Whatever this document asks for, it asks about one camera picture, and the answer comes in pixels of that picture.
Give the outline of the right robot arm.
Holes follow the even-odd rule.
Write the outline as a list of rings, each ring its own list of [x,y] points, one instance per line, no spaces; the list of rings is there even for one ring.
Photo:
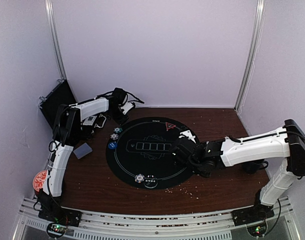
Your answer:
[[[268,213],[278,198],[293,182],[305,177],[305,134],[293,119],[284,126],[254,136],[196,143],[192,135],[182,132],[171,145],[169,152],[175,161],[191,168],[200,176],[209,177],[215,169],[259,162],[265,159],[282,158],[283,161],[272,179],[258,191],[249,217],[259,221]]]

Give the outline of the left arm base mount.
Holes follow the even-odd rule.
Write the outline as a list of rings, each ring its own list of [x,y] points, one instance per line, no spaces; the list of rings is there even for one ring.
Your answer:
[[[79,226],[82,213],[78,210],[64,208],[63,213],[60,213],[59,216],[54,216],[52,213],[42,209],[39,211],[38,217],[49,222],[46,226],[47,235],[52,239],[59,239],[67,233],[69,226]]]

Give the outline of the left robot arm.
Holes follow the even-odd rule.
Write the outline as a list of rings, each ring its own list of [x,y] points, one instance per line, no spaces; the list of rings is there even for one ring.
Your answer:
[[[119,125],[128,119],[128,112],[136,103],[145,102],[134,94],[116,87],[94,98],[73,104],[61,104],[56,113],[52,128],[52,141],[49,143],[50,166],[47,167],[43,186],[37,199],[45,208],[45,214],[53,222],[60,222],[65,212],[57,198],[62,195],[62,183],[67,163],[74,147],[81,140],[82,123],[89,117],[109,112],[109,116]]]

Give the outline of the grey card deck box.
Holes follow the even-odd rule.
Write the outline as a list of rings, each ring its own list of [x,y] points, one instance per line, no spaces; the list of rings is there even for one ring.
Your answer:
[[[83,143],[79,147],[77,147],[73,153],[76,156],[78,160],[85,157],[86,155],[90,154],[93,151],[93,149],[87,144]]]

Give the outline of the black poker set case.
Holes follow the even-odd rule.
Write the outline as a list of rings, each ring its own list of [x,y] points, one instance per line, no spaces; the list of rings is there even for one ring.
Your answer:
[[[109,100],[95,97],[77,102],[68,81],[59,80],[58,85],[41,98],[39,109],[52,128],[53,139],[63,145],[73,145],[92,137],[93,125],[83,125],[86,118],[99,116],[109,108]]]

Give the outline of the round black poker mat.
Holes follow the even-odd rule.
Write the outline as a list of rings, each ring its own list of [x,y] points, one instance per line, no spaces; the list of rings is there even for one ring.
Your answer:
[[[176,128],[166,131],[165,122],[175,124]],[[124,183],[148,189],[144,181],[136,183],[135,176],[154,175],[158,185],[148,190],[167,189],[185,182],[193,175],[191,169],[176,164],[170,152],[180,132],[191,130],[185,124],[167,117],[151,116],[131,120],[115,128],[122,128],[122,132],[117,133],[117,140],[109,138],[105,154],[110,170]],[[110,142],[117,142],[117,148],[109,149]]]

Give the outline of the dark blue mug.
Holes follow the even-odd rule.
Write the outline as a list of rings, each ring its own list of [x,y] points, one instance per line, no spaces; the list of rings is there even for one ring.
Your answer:
[[[269,166],[269,163],[266,160],[255,160],[255,161],[248,161],[242,164],[242,169],[247,174],[254,174],[259,170],[264,170]]]

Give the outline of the playing card deck in case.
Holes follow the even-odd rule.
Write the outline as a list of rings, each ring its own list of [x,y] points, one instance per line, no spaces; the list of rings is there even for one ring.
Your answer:
[[[89,116],[87,117],[84,122],[82,123],[84,126],[92,126],[94,122],[96,121],[97,116]]]

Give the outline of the red patterned tin can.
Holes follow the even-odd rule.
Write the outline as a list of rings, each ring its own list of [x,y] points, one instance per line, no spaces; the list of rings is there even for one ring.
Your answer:
[[[43,190],[47,195],[49,194],[47,184],[48,170],[42,170],[37,173],[33,179],[32,186],[34,189],[34,193],[36,195],[39,194],[40,189]]]

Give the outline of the aluminium front rail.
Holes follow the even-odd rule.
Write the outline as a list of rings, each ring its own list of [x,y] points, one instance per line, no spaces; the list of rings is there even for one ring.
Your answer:
[[[296,217],[287,197],[275,204],[274,216],[236,225],[232,210],[177,215],[126,215],[83,210],[78,226],[64,227],[61,240],[300,240]]]

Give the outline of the red triangle marker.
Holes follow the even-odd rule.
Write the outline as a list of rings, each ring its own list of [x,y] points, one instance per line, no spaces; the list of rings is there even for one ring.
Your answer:
[[[170,122],[165,122],[166,131],[176,128],[176,125]]]

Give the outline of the blue small blind button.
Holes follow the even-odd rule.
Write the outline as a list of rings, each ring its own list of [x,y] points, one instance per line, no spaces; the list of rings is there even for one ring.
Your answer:
[[[112,142],[110,142],[110,143],[107,145],[107,147],[108,147],[110,150],[116,149],[117,146],[118,146],[118,143],[117,143],[116,141],[112,141]]]

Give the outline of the green fifty chip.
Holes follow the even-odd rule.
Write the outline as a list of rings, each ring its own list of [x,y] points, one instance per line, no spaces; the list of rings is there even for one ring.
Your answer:
[[[119,134],[123,131],[123,129],[121,127],[116,127],[113,131],[114,133]]]

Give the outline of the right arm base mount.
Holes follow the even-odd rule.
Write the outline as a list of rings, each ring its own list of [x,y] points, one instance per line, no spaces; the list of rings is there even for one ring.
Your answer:
[[[275,216],[272,209],[256,211],[254,207],[234,210],[231,213],[235,226],[246,225],[247,232],[255,238],[263,237],[268,232],[267,219]]]

